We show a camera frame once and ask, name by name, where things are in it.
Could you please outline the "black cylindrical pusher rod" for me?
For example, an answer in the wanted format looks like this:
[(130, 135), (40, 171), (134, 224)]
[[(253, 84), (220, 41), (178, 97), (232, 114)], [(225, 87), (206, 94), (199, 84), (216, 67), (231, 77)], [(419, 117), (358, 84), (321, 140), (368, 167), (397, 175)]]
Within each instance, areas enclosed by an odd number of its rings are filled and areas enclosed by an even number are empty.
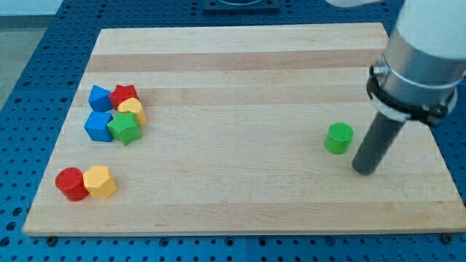
[(352, 168), (362, 175), (372, 174), (383, 160), (403, 125), (404, 122), (389, 119), (378, 112), (352, 160)]

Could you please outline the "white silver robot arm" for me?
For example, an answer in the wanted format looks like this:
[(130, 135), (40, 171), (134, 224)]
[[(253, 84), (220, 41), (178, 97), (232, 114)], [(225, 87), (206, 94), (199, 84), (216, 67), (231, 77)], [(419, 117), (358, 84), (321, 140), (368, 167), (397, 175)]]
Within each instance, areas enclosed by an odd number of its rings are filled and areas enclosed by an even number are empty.
[(366, 91), (377, 110), (352, 167), (375, 171), (407, 121), (442, 122), (465, 77), (465, 2), (405, 0)]

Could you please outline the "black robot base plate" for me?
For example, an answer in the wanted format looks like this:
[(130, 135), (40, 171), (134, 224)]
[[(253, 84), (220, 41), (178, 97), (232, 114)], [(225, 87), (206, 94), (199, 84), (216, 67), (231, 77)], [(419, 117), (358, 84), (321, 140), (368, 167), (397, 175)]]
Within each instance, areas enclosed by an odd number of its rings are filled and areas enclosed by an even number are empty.
[(281, 0), (202, 0), (205, 12), (278, 11)]

